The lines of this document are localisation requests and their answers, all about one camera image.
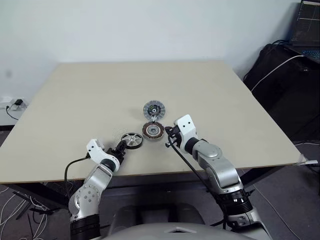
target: laptop screen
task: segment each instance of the laptop screen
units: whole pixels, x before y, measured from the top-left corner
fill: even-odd
[[[294,46],[320,46],[320,0],[302,0],[290,42]]]

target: black ring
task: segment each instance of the black ring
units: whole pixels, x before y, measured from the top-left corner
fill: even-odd
[[[137,135],[137,136],[139,136],[139,138],[141,138],[141,142],[140,142],[138,145],[136,145],[136,146],[129,146],[128,144],[125,144],[125,148],[126,148],[126,149],[130,149],[130,150],[140,148],[140,147],[142,146],[142,143],[144,142],[144,138],[143,138],[140,134],[138,134],[138,133],[128,132],[128,133],[126,133],[125,135],[123,135],[123,136],[121,137],[121,140],[123,140],[123,138],[124,138],[125,136],[132,136],[132,135]]]

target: white cable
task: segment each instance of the white cable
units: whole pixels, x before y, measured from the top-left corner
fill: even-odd
[[[282,220],[282,222],[284,223],[284,225],[289,229],[289,231],[295,235],[295,237],[299,240],[301,240],[300,237],[298,237],[297,234],[295,234],[295,232],[290,228],[290,226],[287,224],[287,222],[283,219],[283,217],[280,215],[280,213],[276,210],[276,208],[272,205],[272,203],[265,197],[265,195],[263,195],[263,193],[256,187],[256,185],[253,184],[253,187],[258,191],[258,193],[267,201],[267,203],[270,205],[270,207],[274,210],[274,212],[279,216],[279,218]]]
[[[43,222],[44,217],[45,217],[44,226],[43,226],[42,230],[38,233],[38,235],[36,235],[37,232],[38,232],[39,229],[40,229],[40,226],[41,226],[41,224],[42,224],[42,222]],[[34,237],[33,237],[34,240],[35,240],[35,239],[38,239],[38,238],[40,237],[40,235],[44,232],[44,230],[45,230],[45,228],[46,228],[46,226],[47,226],[47,220],[48,220],[48,217],[47,217],[46,214],[44,214],[43,217],[42,217],[42,219],[41,219],[41,221],[40,221],[40,224],[39,224],[39,226],[38,226],[38,228],[37,228],[37,230],[36,230],[36,232],[35,232],[35,234],[34,234]]]
[[[255,90],[255,88],[259,85],[259,83],[261,83],[262,80],[264,80],[266,77],[268,77],[270,74],[272,74],[275,70],[277,70],[278,68],[280,68],[283,64],[291,61],[292,59],[295,58],[299,58],[299,57],[304,57],[303,55],[297,55],[297,56],[293,56],[287,60],[285,60],[283,63],[281,63],[280,65],[278,65],[275,69],[273,69],[271,72],[269,72],[267,75],[265,75],[260,81],[257,82],[257,84],[251,89],[251,92],[253,92],[253,90]]]
[[[10,216],[3,222],[4,224],[3,224],[3,227],[2,227],[1,232],[0,232],[0,240],[2,239],[2,233],[3,233],[4,229],[5,229],[5,226],[6,226],[7,222],[8,222],[8,220],[10,218],[12,218],[24,206],[25,203],[26,203],[26,200],[22,200],[18,204],[18,206],[16,206],[16,208],[12,211]]]
[[[41,202],[38,202],[38,203],[40,203],[41,205],[35,204],[34,201],[33,201],[32,198],[31,198],[31,196],[29,196],[29,198],[30,198],[31,203],[32,203],[35,207],[41,208],[43,211],[45,211],[45,210],[48,209],[48,208],[47,208],[46,206],[44,206]],[[41,227],[41,225],[42,225],[42,223],[43,223],[43,221],[44,221],[44,218],[45,218],[44,226],[43,226],[42,230],[38,233],[38,231],[39,231],[39,229],[40,229],[40,227]],[[42,216],[42,218],[41,218],[41,221],[40,221],[40,223],[39,223],[39,225],[38,225],[38,228],[36,229],[36,231],[35,231],[35,233],[34,233],[34,235],[33,235],[33,237],[32,237],[33,240],[43,240],[43,239],[40,237],[40,235],[44,232],[44,230],[45,230],[45,228],[46,228],[46,226],[47,226],[47,221],[48,221],[48,216],[47,216],[46,214],[44,214],[44,215]]]
[[[3,224],[6,224],[6,222],[10,219],[10,218],[12,218],[19,210],[20,210],[20,208],[25,204],[25,202],[26,202],[26,200],[22,200],[19,204],[18,204],[18,206],[16,206],[16,208],[13,210],[13,212],[7,217],[7,219],[6,220],[4,220],[1,224],[0,224],[0,226]]]
[[[7,191],[9,189],[9,187],[7,187],[5,190],[0,191],[0,194],[4,193],[5,191]]]
[[[2,234],[3,234],[3,231],[4,231],[4,228],[8,222],[9,219],[11,219],[22,207],[23,205],[27,202],[26,200],[22,200],[17,206],[16,208],[12,211],[12,213],[9,215],[9,217],[7,219],[5,219],[3,222],[2,221],[2,215],[3,215],[3,211],[6,207],[6,205],[15,197],[16,195],[14,194],[13,196],[11,196],[7,201],[6,203],[3,205],[2,207],[2,210],[1,210],[1,214],[0,214],[0,226],[2,226],[2,229],[0,231],[0,240],[2,240]],[[30,201],[31,203],[35,206],[35,207],[38,207],[38,208],[41,208],[42,210],[47,210],[47,207],[44,206],[42,203],[40,203],[41,205],[38,205],[38,204],[35,204],[34,201],[32,200],[31,197],[30,198]],[[46,226],[47,226],[47,221],[48,221],[48,216],[46,214],[44,214],[41,218],[41,221],[38,225],[38,228],[36,230],[36,232],[34,233],[34,236],[32,237],[33,240],[44,240],[43,238],[40,237],[40,235],[44,232]],[[42,223],[44,222],[44,226],[42,228],[42,230],[38,233],[38,231],[40,230],[40,227],[42,225]],[[26,237],[22,237],[20,238],[19,240],[28,240]]]
[[[16,195],[12,195],[8,201],[6,201],[6,203],[3,205],[2,210],[1,210],[1,214],[0,214],[0,226],[2,225],[1,221],[2,221],[2,213],[4,212],[4,209],[6,207],[6,205],[11,201],[11,199],[13,199]]]
[[[302,145],[302,144],[309,144],[309,145],[316,145],[316,146],[320,146],[320,144],[317,144],[317,143],[311,143],[311,142],[298,143],[298,144],[295,144],[295,146],[299,146],[299,145]]]
[[[31,196],[29,196],[29,198],[30,198],[31,203],[32,203],[34,206],[36,206],[36,207],[38,207],[38,208],[44,207],[44,205],[37,205],[37,204],[35,204],[34,201],[32,201]]]

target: metal disc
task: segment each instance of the metal disc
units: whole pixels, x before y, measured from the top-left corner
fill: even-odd
[[[140,134],[135,132],[128,132],[122,136],[121,140],[126,141],[127,149],[138,149],[143,143],[143,138]]]
[[[143,114],[151,122],[159,121],[166,113],[165,105],[157,100],[147,102],[143,107]]]
[[[157,141],[164,135],[165,128],[159,122],[147,122],[142,127],[143,136],[150,141]]]

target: laptop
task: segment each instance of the laptop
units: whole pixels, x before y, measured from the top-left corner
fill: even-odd
[[[302,0],[287,49],[320,64],[320,0]]]

